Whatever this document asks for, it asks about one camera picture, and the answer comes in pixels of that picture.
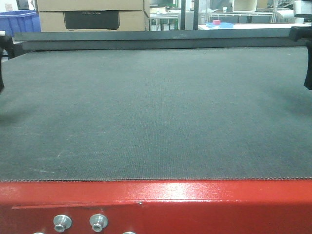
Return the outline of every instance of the blue plastic crate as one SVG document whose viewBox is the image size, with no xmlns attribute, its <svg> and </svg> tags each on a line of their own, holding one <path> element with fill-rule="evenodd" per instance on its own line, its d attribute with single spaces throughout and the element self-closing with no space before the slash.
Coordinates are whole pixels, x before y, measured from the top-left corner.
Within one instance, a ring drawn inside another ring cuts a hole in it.
<svg viewBox="0 0 312 234">
<path fill-rule="evenodd" d="M 36 11 L 0 12 L 0 31 L 11 36 L 18 32 L 40 32 L 40 20 Z"/>
</svg>

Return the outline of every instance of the conveyor belt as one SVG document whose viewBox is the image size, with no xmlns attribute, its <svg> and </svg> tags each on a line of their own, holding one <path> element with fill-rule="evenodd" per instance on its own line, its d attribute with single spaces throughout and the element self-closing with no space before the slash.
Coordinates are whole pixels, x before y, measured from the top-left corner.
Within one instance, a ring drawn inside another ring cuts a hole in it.
<svg viewBox="0 0 312 234">
<path fill-rule="evenodd" d="M 3 69 L 0 180 L 312 178 L 306 48 L 36 52 Z"/>
</svg>

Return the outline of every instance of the red panel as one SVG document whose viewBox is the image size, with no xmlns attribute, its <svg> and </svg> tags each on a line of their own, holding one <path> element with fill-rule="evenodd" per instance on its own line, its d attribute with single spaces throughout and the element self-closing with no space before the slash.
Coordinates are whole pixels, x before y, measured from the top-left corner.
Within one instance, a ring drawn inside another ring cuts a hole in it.
<svg viewBox="0 0 312 234">
<path fill-rule="evenodd" d="M 109 219 L 105 234 L 311 234 L 312 180 L 1 182 L 0 233 L 94 234 L 90 216 Z"/>
</svg>

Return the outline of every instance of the metal bolt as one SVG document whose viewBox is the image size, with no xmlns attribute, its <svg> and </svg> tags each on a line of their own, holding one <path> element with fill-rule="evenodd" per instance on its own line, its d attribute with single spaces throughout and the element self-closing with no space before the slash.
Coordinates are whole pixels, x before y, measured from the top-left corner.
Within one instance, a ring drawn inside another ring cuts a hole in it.
<svg viewBox="0 0 312 234">
<path fill-rule="evenodd" d="M 70 217 L 60 214 L 54 217 L 54 230 L 58 233 L 63 233 L 66 229 L 72 226 L 72 220 Z"/>
<path fill-rule="evenodd" d="M 107 227 L 108 219 L 102 214 L 95 214 L 90 218 L 90 224 L 93 231 L 100 233 L 103 228 Z"/>
</svg>

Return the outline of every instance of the black label on box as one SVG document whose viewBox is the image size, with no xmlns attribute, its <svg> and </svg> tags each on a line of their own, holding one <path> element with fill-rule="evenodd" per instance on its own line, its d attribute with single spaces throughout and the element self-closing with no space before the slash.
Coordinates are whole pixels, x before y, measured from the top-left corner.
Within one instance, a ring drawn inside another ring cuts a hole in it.
<svg viewBox="0 0 312 234">
<path fill-rule="evenodd" d="M 118 29 L 119 11 L 65 11 L 65 26 L 75 29 Z"/>
</svg>

